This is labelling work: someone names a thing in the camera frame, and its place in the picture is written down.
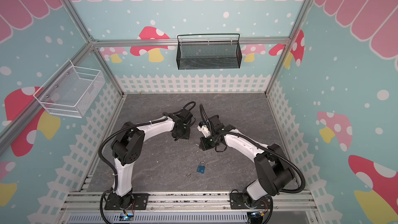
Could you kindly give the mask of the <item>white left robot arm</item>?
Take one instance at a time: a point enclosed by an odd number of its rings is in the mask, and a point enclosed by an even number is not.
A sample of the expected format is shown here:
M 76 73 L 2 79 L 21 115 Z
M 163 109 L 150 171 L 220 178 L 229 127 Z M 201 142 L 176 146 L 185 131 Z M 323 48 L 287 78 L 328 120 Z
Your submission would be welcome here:
M 182 109 L 164 113 L 161 118 L 145 123 L 126 122 L 119 131 L 107 137 L 99 147 L 98 156 L 112 169 L 114 184 L 101 196 L 100 210 L 131 209 L 135 204 L 132 172 L 144 141 L 166 132 L 170 132 L 175 140 L 188 140 L 193 123 L 192 113 Z

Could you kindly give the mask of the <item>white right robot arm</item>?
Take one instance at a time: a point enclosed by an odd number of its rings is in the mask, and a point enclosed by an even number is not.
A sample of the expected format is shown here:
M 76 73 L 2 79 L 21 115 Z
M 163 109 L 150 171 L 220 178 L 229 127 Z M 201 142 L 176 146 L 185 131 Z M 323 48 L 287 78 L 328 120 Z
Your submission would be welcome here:
M 198 130 L 203 134 L 200 141 L 202 150 L 217 150 L 223 144 L 225 148 L 231 147 L 239 151 L 255 165 L 257 179 L 242 193 L 232 192 L 231 200 L 236 199 L 245 208 L 257 208 L 262 200 L 270 201 L 281 192 L 294 194 L 301 190 L 286 188 L 294 180 L 295 170 L 279 145 L 265 145 L 254 141 L 234 126 L 222 124 L 217 115 L 201 121 Z

